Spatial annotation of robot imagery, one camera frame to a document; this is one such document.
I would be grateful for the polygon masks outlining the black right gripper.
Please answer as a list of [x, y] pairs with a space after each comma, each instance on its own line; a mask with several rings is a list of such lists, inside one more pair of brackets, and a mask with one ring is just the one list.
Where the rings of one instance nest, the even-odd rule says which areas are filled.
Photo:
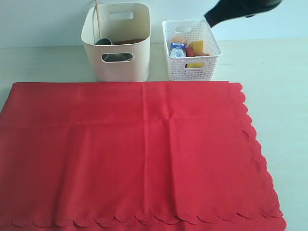
[[237, 17], [252, 17], [256, 14], [271, 11], [281, 4], [282, 0], [219, 0], [204, 18], [210, 27]]

